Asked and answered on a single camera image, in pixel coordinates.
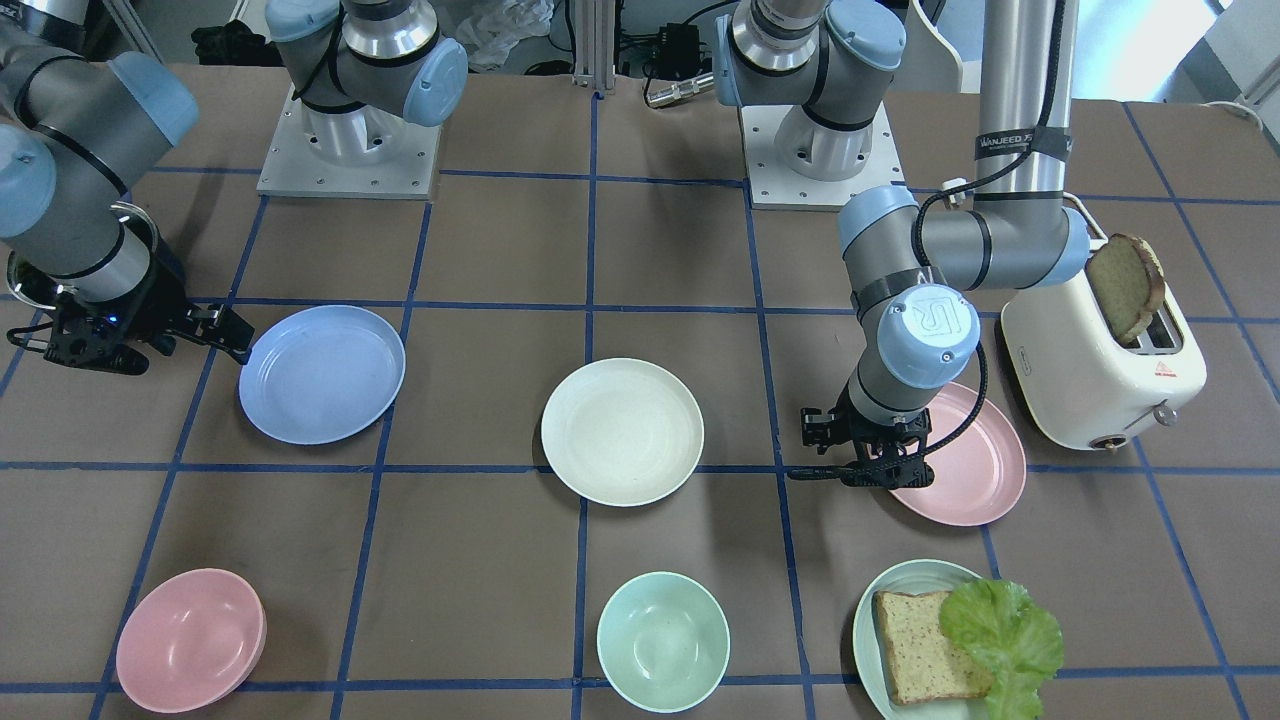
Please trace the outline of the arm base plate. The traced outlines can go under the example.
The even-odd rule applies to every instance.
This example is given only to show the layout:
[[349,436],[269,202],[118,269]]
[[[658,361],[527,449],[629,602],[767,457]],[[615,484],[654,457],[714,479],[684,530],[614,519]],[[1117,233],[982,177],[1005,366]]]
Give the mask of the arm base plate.
[[867,190],[906,184],[884,104],[849,132],[817,124],[800,106],[745,106],[739,119],[756,210],[838,211]]
[[440,129],[376,108],[325,114],[285,95],[256,188],[293,199],[428,201]]

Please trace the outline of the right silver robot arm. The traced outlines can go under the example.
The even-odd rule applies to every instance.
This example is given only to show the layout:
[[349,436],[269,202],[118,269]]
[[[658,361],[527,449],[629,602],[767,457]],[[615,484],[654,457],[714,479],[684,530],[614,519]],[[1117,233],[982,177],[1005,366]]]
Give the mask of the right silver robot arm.
[[[147,372],[142,346],[169,356],[178,340],[246,365],[252,325],[193,304],[160,233],[123,217],[131,187],[195,127],[195,96],[143,53],[95,64],[36,35],[28,10],[55,17],[50,3],[3,4],[3,242],[47,319],[6,340],[123,375]],[[319,143],[338,118],[438,127],[463,95],[468,55],[428,1],[269,1],[264,19]]]

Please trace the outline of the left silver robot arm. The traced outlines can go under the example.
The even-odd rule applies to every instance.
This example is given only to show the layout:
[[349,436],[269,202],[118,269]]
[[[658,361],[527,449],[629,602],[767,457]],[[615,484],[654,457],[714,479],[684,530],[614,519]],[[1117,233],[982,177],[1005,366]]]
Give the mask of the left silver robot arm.
[[[899,184],[841,208],[840,254],[865,347],[828,411],[803,410],[803,443],[851,445],[842,466],[796,468],[794,480],[924,488],[928,404],[972,363],[988,372],[969,290],[1061,284],[1085,264],[1085,223],[1065,208],[1073,149],[1074,1],[988,1],[975,179],[925,200]],[[852,173],[908,45],[877,1],[740,1],[716,20],[716,94],[727,106],[794,106],[814,138],[795,169]]]

